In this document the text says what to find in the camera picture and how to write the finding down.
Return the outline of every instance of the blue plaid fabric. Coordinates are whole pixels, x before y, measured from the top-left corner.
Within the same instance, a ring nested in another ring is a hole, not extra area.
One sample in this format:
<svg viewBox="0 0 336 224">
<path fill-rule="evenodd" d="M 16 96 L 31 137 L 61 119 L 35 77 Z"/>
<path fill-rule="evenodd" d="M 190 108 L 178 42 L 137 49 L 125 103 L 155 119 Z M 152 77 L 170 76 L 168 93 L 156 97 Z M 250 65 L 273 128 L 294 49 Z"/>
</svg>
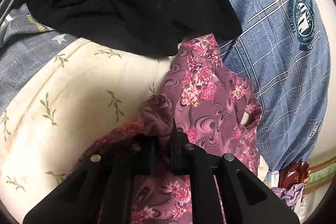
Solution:
<svg viewBox="0 0 336 224">
<path fill-rule="evenodd" d="M 221 46 L 221 56 L 238 76 L 253 80 L 263 108 L 258 150 L 272 171 L 307 160 L 330 77 L 329 43 L 315 0 L 230 2 L 243 33 Z"/>
</svg>

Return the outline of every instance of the logo print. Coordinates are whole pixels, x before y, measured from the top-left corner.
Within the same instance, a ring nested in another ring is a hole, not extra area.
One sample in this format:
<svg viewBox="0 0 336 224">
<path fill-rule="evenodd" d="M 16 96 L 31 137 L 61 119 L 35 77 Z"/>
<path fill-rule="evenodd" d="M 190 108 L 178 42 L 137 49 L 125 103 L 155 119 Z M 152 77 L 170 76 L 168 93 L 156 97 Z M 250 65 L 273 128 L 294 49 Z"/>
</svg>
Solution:
<svg viewBox="0 0 336 224">
<path fill-rule="evenodd" d="M 315 14 L 312 5 L 307 0 L 290 1 L 290 19 L 293 32 L 296 34 L 301 51 L 313 49 L 315 35 Z"/>
</svg>

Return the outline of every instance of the screw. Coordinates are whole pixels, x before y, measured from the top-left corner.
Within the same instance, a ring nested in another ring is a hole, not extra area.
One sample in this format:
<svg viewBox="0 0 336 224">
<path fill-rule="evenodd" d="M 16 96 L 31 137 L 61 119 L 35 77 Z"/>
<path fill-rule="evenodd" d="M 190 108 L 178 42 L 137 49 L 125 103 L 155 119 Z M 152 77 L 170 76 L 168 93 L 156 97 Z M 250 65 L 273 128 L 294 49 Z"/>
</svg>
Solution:
<svg viewBox="0 0 336 224">
<path fill-rule="evenodd" d="M 233 161 L 235 157 L 232 154 L 227 153 L 224 155 L 224 159 L 226 159 L 227 161 Z"/>
<path fill-rule="evenodd" d="M 138 150 L 141 149 L 141 146 L 140 146 L 140 144 L 138 144 L 138 143 L 134 143 L 134 144 L 132 144 L 131 149 L 132 149 L 133 151 L 138 151 Z"/>
<path fill-rule="evenodd" d="M 92 162 L 100 161 L 100 159 L 101 159 L 101 156 L 100 156 L 100 155 L 95 154 L 95 155 L 92 155 L 92 156 L 91 156 L 91 161 L 92 161 Z"/>
<path fill-rule="evenodd" d="M 184 146 L 184 149 L 187 150 L 187 151 L 192 151 L 194 150 L 194 145 L 192 143 L 187 143 L 185 146 Z"/>
</svg>

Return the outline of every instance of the purple floral fabric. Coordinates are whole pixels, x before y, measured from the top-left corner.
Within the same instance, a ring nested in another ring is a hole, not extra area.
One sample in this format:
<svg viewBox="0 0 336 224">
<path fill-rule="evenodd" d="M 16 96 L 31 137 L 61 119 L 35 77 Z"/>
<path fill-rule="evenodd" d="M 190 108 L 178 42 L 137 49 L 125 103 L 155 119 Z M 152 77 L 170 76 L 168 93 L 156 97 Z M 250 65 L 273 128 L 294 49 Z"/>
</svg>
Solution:
<svg viewBox="0 0 336 224">
<path fill-rule="evenodd" d="M 241 125 L 244 112 L 250 115 L 248 126 Z M 239 78 L 223 66 L 217 42 L 209 34 L 182 43 L 157 94 L 145 102 L 141 119 L 97 140 L 79 164 L 95 153 L 104 153 L 110 143 L 139 132 L 158 136 L 162 156 L 157 159 L 155 174 L 135 180 L 132 224 L 189 224 L 189 177 L 172 175 L 166 157 L 173 118 L 191 143 L 213 155 L 232 153 L 256 175 L 256 128 L 260 114 L 251 79 Z"/>
<path fill-rule="evenodd" d="M 289 190 L 286 188 L 273 188 L 272 191 L 280 199 L 286 201 L 286 204 L 294 210 L 297 202 L 302 198 L 304 183 L 294 184 Z"/>
</svg>

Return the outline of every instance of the star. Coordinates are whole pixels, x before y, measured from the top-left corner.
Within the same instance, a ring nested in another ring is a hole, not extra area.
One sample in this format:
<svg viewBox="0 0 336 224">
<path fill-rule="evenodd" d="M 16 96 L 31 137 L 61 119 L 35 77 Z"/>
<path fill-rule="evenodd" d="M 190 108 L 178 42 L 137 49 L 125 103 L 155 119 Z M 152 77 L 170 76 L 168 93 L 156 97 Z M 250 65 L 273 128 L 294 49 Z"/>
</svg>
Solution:
<svg viewBox="0 0 336 224">
<path fill-rule="evenodd" d="M 57 40 L 58 44 L 61 45 L 61 43 L 62 43 L 63 41 L 67 42 L 67 40 L 64 39 L 64 36 L 65 36 L 65 33 L 64 33 L 64 34 L 57 35 L 57 36 L 55 36 L 54 38 L 52 38 L 51 40 Z"/>
</svg>

